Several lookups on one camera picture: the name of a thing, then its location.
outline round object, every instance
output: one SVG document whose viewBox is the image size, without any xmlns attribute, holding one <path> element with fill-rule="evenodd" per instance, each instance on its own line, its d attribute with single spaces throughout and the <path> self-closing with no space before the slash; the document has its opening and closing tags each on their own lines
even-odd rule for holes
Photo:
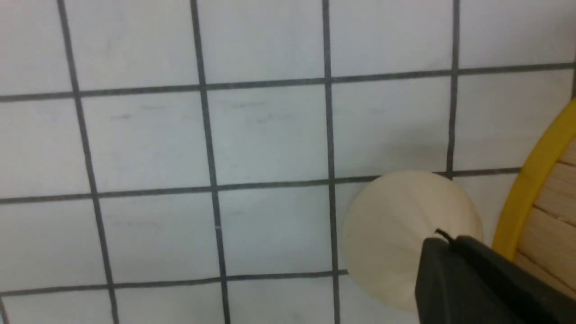
<svg viewBox="0 0 576 324">
<path fill-rule="evenodd" d="M 454 238 L 483 237 L 472 201 L 452 181 L 419 171 L 376 179 L 358 194 L 344 220 L 343 254 L 350 276 L 381 302 L 415 311 L 422 243 L 437 228 Z"/>
</svg>

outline grid line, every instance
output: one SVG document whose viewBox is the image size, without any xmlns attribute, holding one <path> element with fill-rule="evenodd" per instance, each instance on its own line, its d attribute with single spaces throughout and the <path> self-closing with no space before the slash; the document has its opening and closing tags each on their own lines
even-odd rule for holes
<svg viewBox="0 0 576 324">
<path fill-rule="evenodd" d="M 345 276 L 348 270 L 338 270 L 337 276 Z M 120 282 L 113 284 L 115 289 L 137 289 L 137 288 L 159 288 L 159 287 L 182 287 L 211 284 L 215 282 L 224 281 L 251 281 L 251 280 L 281 280 L 281 279 L 294 279 L 294 278 L 326 278 L 333 277 L 334 272 L 320 271 L 320 272 L 294 272 L 294 273 L 270 273 L 270 274 L 241 274 L 227 277 L 210 277 L 195 280 L 174 280 L 174 281 L 144 281 L 144 282 Z M 47 287 L 35 289 L 22 289 L 14 291 L 0 292 L 0 297 L 8 296 L 28 296 L 28 295 L 43 295 L 47 293 L 58 292 L 71 292 L 71 291 L 93 291 L 105 290 L 108 285 L 77 285 L 77 286 L 61 286 L 61 287 Z"/>
<path fill-rule="evenodd" d="M 332 62 L 330 53 L 330 1 L 322 0 L 322 30 L 324 40 L 324 95 L 326 99 L 326 142 L 328 145 L 328 197 L 330 246 L 332 252 L 332 294 L 334 324 L 340 324 L 340 281 L 338 278 L 338 233 L 336 227 L 336 188 L 334 170 L 334 123 L 332 120 Z"/>
<path fill-rule="evenodd" d="M 485 175 L 500 175 L 500 174 L 517 174 L 520 172 L 520 167 L 517 168 L 496 168 L 496 169 L 472 169 L 453 171 L 454 177 L 466 176 L 485 176 Z M 434 172 L 436 174 L 445 176 L 446 172 Z M 334 184 L 344 183 L 362 183 L 371 182 L 381 177 L 380 175 L 372 176 L 351 176 L 347 178 L 335 178 Z M 295 187 L 312 187 L 329 185 L 329 179 L 318 180 L 305 180 L 305 181 L 284 181 L 284 182 L 259 182 L 259 183 L 238 183 L 238 184 L 222 184 L 216 186 L 217 191 L 229 190 L 244 190 L 244 189 L 273 189 L 273 188 L 295 188 Z M 171 194 L 193 194 L 193 193 L 211 193 L 212 187 L 181 187 L 181 188 L 167 188 L 167 189 L 144 189 L 144 190 L 129 190 L 129 191 L 107 191 L 98 193 L 99 198 L 119 198 L 119 197 L 141 197 L 141 196 L 155 196 L 155 195 L 171 195 Z M 0 205 L 10 204 L 27 204 L 34 202 L 51 202 L 51 201 L 70 201 L 89 199 L 91 194 L 65 194 L 65 195 L 49 195 L 49 196 L 32 196 L 32 197 L 15 197 L 15 198 L 0 198 Z"/>
<path fill-rule="evenodd" d="M 212 194 L 212 206 L 214 212 L 214 231 L 216 232 L 216 245 L 218 249 L 218 266 L 222 289 L 222 311 L 224 323 L 230 324 L 230 307 L 228 302 L 228 283 L 226 282 L 226 260 L 224 258 L 224 241 L 222 238 L 222 223 L 220 219 L 220 203 L 218 200 L 218 183 L 216 180 L 216 163 L 214 161 L 214 146 L 212 143 L 212 130 L 210 126 L 210 111 L 208 107 L 208 93 L 206 90 L 206 74 L 204 72 L 204 56 L 202 54 L 202 38 L 200 36 L 200 18 L 198 15 L 198 3 L 190 0 L 192 15 L 192 29 L 194 32 L 194 45 L 196 49 L 196 64 L 198 66 L 198 82 L 200 83 L 200 101 L 202 103 L 202 119 L 204 121 L 204 136 L 206 137 L 206 155 L 208 157 L 208 169 L 210 174 L 210 187 Z"/>
<path fill-rule="evenodd" d="M 66 16 L 66 5 L 64 0 L 58 0 L 58 12 L 60 15 L 60 23 L 62 24 L 62 33 L 64 37 L 64 45 L 66 50 L 66 59 L 68 62 L 68 69 L 70 73 L 70 82 L 72 84 L 72 91 L 74 93 L 74 103 L 76 105 L 76 114 L 78 117 L 78 125 L 80 129 L 80 136 L 82 139 L 82 148 L 84 150 L 84 159 L 86 162 L 86 172 L 88 173 L 88 182 L 90 184 L 90 195 L 94 204 L 94 214 L 96 216 L 96 227 L 98 229 L 98 237 L 100 239 L 100 248 L 102 250 L 102 259 L 104 264 L 104 273 L 106 275 L 106 283 L 108 286 L 108 294 L 110 296 L 111 315 L 114 324 L 118 324 L 118 305 L 116 304 L 116 293 L 114 292 L 112 269 L 110 267 L 110 258 L 108 256 L 108 246 L 106 243 L 106 234 L 104 232 L 104 223 L 102 222 L 102 212 L 100 210 L 100 201 L 98 200 L 98 190 L 96 188 L 96 177 L 94 175 L 94 168 L 92 166 L 92 157 L 90 155 L 90 145 L 88 143 L 88 132 L 86 130 L 86 122 L 84 120 L 84 111 L 82 109 L 82 99 L 80 98 L 78 77 L 76 74 L 76 65 L 74 64 L 74 54 L 72 52 L 72 42 L 70 39 L 70 27 L 68 25 L 68 18 Z"/>
<path fill-rule="evenodd" d="M 450 117 L 448 121 L 448 151 L 446 177 L 454 172 L 454 147 L 456 146 L 456 106 L 458 105 L 458 58 L 460 50 L 460 0 L 452 2 L 452 71 L 450 73 Z"/>
<path fill-rule="evenodd" d="M 495 67 L 473 67 L 458 69 L 459 76 L 471 76 L 478 74 L 499 74 L 499 73 L 520 73 L 520 72 L 538 72 L 538 71 L 555 71 L 555 70 L 572 70 L 576 67 L 576 62 L 550 63 L 550 64 L 533 64 L 533 65 L 511 65 Z M 429 78 L 429 77 L 447 77 L 452 75 L 450 70 L 432 70 L 432 71 L 409 71 L 399 73 L 382 73 L 366 74 L 360 76 L 344 76 L 331 78 L 301 78 L 288 80 L 268 80 L 268 81 L 250 81 L 250 82 L 229 82 L 215 83 L 200 86 L 199 84 L 189 85 L 171 85 L 171 86 L 148 86 L 141 88 L 117 88 L 117 89 L 99 89 L 80 91 L 81 97 L 106 97 L 122 95 L 143 95 L 148 93 L 174 93 L 174 92 L 194 92 L 205 88 L 207 91 L 231 90 L 231 89 L 252 89 L 252 88 L 270 88 L 283 86 L 299 85 L 318 85 L 330 82 L 332 84 L 353 83 L 353 82 L 371 82 L 383 80 L 402 80 L 412 78 Z M 30 93 L 21 95 L 3 95 L 0 96 L 0 103 L 10 103 L 18 101 L 40 101 L 52 99 L 71 99 L 74 98 L 74 92 L 51 92 L 51 93 Z"/>
</svg>

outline yellow rim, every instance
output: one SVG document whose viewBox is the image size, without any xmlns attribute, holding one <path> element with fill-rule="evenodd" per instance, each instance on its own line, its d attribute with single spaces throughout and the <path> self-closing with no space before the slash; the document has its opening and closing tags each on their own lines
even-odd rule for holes
<svg viewBox="0 0 576 324">
<path fill-rule="evenodd" d="M 540 187 L 572 138 L 576 136 L 576 100 L 542 135 L 516 178 L 502 209 L 492 248 L 513 261 L 524 224 Z"/>
</svg>

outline white tile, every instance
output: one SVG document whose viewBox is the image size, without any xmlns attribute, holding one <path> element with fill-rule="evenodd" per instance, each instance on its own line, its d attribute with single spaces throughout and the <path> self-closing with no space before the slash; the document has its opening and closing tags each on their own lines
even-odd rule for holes
<svg viewBox="0 0 576 324">
<path fill-rule="evenodd" d="M 322 3 L 199 0 L 208 82 L 324 76 Z"/>
<path fill-rule="evenodd" d="M 210 193 L 100 201 L 114 282 L 220 275 Z"/>
<path fill-rule="evenodd" d="M 80 88 L 197 84 L 190 1 L 66 2 Z"/>
<path fill-rule="evenodd" d="M 0 197 L 90 192 L 74 101 L 0 104 Z"/>
<path fill-rule="evenodd" d="M 336 176 L 443 171 L 450 78 L 334 85 Z"/>
<path fill-rule="evenodd" d="M 387 306 L 365 294 L 350 278 L 340 277 L 340 320 L 342 324 L 418 324 L 417 313 Z"/>
<path fill-rule="evenodd" d="M 224 323 L 220 283 L 117 289 L 116 296 L 122 324 Z"/>
<path fill-rule="evenodd" d="M 331 0 L 332 75 L 449 69 L 452 0 Z"/>
<path fill-rule="evenodd" d="M 227 274 L 331 270 L 328 187 L 223 191 L 219 198 Z"/>
<path fill-rule="evenodd" d="M 336 185 L 336 227 L 338 229 L 338 269 L 346 269 L 344 254 L 342 253 L 342 225 L 348 213 L 350 204 L 362 191 L 368 182 L 345 183 Z"/>
<path fill-rule="evenodd" d="M 3 297 L 10 324 L 112 324 L 107 290 Z"/>
<path fill-rule="evenodd" d="M 332 278 L 228 282 L 234 324 L 334 323 Z"/>
<path fill-rule="evenodd" d="M 55 1 L 3 2 L 0 95 L 71 91 Z"/>
<path fill-rule="evenodd" d="M 515 174 L 454 178 L 476 205 L 484 229 L 484 243 L 488 246 L 492 245 L 500 213 L 515 179 Z"/>
<path fill-rule="evenodd" d="M 105 284 L 92 200 L 0 206 L 0 291 Z"/>
<path fill-rule="evenodd" d="M 324 87 L 208 93 L 219 184 L 328 177 Z"/>
<path fill-rule="evenodd" d="M 198 93 L 82 102 L 99 191 L 210 185 Z"/>
<path fill-rule="evenodd" d="M 519 167 L 570 99 L 573 71 L 458 78 L 454 169 Z"/>
<path fill-rule="evenodd" d="M 462 1 L 460 67 L 573 62 L 573 0 Z"/>
</svg>

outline wooden surface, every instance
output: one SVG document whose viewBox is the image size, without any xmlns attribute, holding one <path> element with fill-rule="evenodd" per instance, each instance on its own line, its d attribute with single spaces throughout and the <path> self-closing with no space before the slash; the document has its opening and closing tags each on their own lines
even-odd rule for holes
<svg viewBox="0 0 576 324">
<path fill-rule="evenodd" d="M 576 167 L 556 164 L 540 189 L 534 206 L 576 226 Z"/>
<path fill-rule="evenodd" d="M 560 161 L 567 164 L 576 165 L 576 137 L 572 139 L 570 144 L 568 144 L 564 154 L 562 154 L 562 157 L 560 157 Z"/>
<path fill-rule="evenodd" d="M 530 261 L 524 254 L 516 253 L 516 256 L 514 257 L 514 263 L 529 274 L 544 281 L 546 284 L 553 287 L 557 291 L 576 300 L 575 290 L 568 287 L 565 283 L 561 282 L 556 277 L 547 273 L 544 269 L 542 269 L 542 267 Z"/>
<path fill-rule="evenodd" d="M 533 208 L 518 252 L 571 289 L 576 289 L 576 227 Z"/>
</svg>

